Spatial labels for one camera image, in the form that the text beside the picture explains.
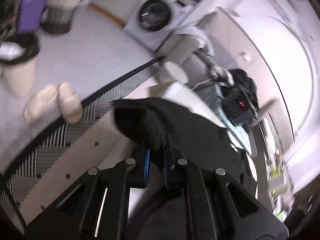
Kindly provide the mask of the black knit sweater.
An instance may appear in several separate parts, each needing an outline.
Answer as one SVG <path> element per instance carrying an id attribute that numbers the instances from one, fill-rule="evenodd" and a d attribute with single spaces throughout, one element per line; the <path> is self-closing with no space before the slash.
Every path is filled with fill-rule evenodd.
<path id="1" fill-rule="evenodd" d="M 253 178 L 246 151 L 236 147 L 227 130 L 187 108 L 160 98 L 115 100 L 114 122 L 117 129 L 138 146 L 151 151 L 158 163 L 168 142 L 205 170 L 224 168 L 251 195 L 257 182 Z"/>

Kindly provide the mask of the black clothes pile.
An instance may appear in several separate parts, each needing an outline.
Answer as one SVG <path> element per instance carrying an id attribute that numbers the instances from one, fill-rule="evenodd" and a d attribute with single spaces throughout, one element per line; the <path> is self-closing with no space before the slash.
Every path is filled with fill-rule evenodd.
<path id="1" fill-rule="evenodd" d="M 229 72 L 233 77 L 234 83 L 236 85 L 241 85 L 242 87 L 244 87 L 251 103 L 253 104 L 255 109 L 258 110 L 259 103 L 257 97 L 257 87 L 254 80 L 249 77 L 243 69 L 231 69 Z"/>

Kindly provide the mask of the checkered teal tablecloth box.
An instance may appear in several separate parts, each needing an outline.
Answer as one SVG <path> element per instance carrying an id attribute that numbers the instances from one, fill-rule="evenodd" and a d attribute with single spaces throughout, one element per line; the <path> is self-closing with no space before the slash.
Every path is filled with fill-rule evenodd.
<path id="1" fill-rule="evenodd" d="M 245 150 L 249 156 L 252 155 L 249 135 L 242 126 L 234 126 L 222 109 L 222 101 L 224 99 L 221 89 L 218 85 L 203 87 L 196 94 L 207 104 L 214 112 L 218 119 L 227 128 L 228 135 L 231 137 L 232 143 Z"/>

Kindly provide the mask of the dark electric pressure cooker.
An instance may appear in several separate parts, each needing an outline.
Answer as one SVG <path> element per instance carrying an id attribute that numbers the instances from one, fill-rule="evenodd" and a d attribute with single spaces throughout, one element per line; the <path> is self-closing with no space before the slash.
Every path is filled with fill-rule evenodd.
<path id="1" fill-rule="evenodd" d="M 221 106 L 227 119 L 234 126 L 252 122 L 257 117 L 254 106 L 247 94 L 238 88 L 232 88 L 222 100 Z"/>

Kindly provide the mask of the white round bowl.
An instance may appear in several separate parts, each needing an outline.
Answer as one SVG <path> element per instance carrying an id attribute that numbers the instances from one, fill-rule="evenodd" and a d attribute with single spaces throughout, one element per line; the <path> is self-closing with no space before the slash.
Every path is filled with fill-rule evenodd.
<path id="1" fill-rule="evenodd" d="M 189 81 L 183 68 L 171 61 L 163 63 L 156 77 L 159 83 L 179 82 L 185 84 Z"/>

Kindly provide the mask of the beige slipper right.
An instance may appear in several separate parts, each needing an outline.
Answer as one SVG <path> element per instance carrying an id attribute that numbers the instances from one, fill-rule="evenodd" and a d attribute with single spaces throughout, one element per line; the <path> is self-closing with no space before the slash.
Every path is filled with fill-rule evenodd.
<path id="1" fill-rule="evenodd" d="M 61 116 L 68 124 L 76 124 L 83 115 L 83 106 L 80 98 L 71 85 L 67 82 L 61 83 L 58 87 L 57 98 Z"/>

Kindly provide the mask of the beige sofa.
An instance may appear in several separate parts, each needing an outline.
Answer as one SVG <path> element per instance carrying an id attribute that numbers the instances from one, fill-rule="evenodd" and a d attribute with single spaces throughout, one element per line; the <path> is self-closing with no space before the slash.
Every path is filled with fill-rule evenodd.
<path id="1" fill-rule="evenodd" d="M 187 38 L 184 38 L 183 36 L 175 36 L 173 30 L 169 37 L 167 37 L 156 50 L 156 54 L 158 56 L 162 56 L 164 61 L 172 61 L 177 64 L 177 56 L 179 54 L 178 51 L 183 48 L 183 45 L 186 41 Z M 200 55 L 197 53 L 193 53 L 183 63 L 178 65 L 183 66 L 186 62 L 190 61 L 192 57 L 198 57 L 205 64 L 205 66 L 207 66 L 206 63 L 200 58 Z"/>

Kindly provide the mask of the striped grey rug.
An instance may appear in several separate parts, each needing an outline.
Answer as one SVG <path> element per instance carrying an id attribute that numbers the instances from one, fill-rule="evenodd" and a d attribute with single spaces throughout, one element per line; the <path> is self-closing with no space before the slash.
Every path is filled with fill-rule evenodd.
<path id="1" fill-rule="evenodd" d="M 13 200 L 22 204 L 57 159 L 110 110 L 111 102 L 125 98 L 156 74 L 161 60 L 158 57 L 141 65 L 84 99 L 84 113 L 77 124 L 58 118 L 30 142 L 3 176 Z"/>

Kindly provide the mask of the white washing machine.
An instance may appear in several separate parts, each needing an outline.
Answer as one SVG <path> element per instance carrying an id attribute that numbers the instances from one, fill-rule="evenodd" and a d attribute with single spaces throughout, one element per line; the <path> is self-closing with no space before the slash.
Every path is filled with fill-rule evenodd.
<path id="1" fill-rule="evenodd" d="M 156 51 L 187 18 L 193 0 L 142 0 L 123 31 L 150 51 Z"/>

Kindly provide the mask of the striped waste basket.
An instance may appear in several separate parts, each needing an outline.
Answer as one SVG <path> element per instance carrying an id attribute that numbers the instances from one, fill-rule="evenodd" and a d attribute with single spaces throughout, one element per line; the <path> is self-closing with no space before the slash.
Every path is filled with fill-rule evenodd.
<path id="1" fill-rule="evenodd" d="M 43 31 L 62 35 L 71 31 L 74 16 L 81 0 L 47 0 Z"/>

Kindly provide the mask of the purple cloth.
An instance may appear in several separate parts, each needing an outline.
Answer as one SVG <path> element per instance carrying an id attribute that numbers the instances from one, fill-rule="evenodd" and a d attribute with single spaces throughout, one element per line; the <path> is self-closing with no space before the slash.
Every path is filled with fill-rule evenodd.
<path id="1" fill-rule="evenodd" d="M 34 33 L 40 27 L 46 0 L 18 0 L 18 33 Z"/>

